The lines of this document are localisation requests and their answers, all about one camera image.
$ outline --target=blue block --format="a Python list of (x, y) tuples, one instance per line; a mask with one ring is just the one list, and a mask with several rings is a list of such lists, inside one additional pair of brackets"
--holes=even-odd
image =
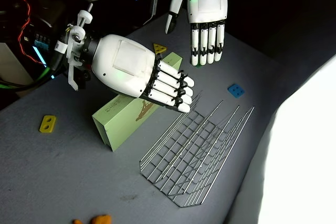
[(241, 97), (245, 91), (237, 84), (233, 84), (227, 89), (235, 98)]

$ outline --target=green cable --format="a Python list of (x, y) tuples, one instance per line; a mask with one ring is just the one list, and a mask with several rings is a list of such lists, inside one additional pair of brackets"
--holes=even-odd
[[(37, 78), (36, 81), (38, 81), (39, 79), (43, 78), (49, 71), (50, 71), (50, 68), (46, 67), (45, 70), (44, 70), (44, 71), (42, 72), (42, 74)], [(1, 88), (1, 89), (16, 89), (17, 87), (6, 86), (6, 85), (2, 85), (2, 84), (0, 84), (0, 88)]]

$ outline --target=white robotic hand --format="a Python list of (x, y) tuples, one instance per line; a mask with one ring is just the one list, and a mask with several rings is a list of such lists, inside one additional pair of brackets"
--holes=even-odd
[(194, 81), (133, 40), (118, 35), (101, 38), (92, 60), (92, 71), (117, 93), (183, 113), (190, 111)]
[[(172, 0), (166, 23), (166, 34), (176, 25), (183, 0)], [(219, 61), (224, 47), (227, 0), (187, 0), (191, 23), (191, 63), (205, 65)]]

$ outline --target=metal wire basket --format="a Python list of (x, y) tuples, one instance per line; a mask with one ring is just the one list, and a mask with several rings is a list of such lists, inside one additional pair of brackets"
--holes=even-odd
[(210, 121), (221, 101), (208, 116), (195, 111), (180, 114), (140, 160), (140, 173), (179, 207), (201, 205), (244, 129), (254, 107), (236, 123), (232, 118)]

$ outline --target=blue light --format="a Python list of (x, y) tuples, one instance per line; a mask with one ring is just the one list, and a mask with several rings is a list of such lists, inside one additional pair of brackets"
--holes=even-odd
[(40, 52), (38, 51), (37, 47), (34, 47), (33, 46), (33, 49), (35, 50), (35, 53), (37, 54), (37, 56), (40, 58), (40, 61), (43, 63), (44, 67), (46, 68), (47, 67), (47, 64), (46, 62), (44, 61), (42, 55), (40, 54)]

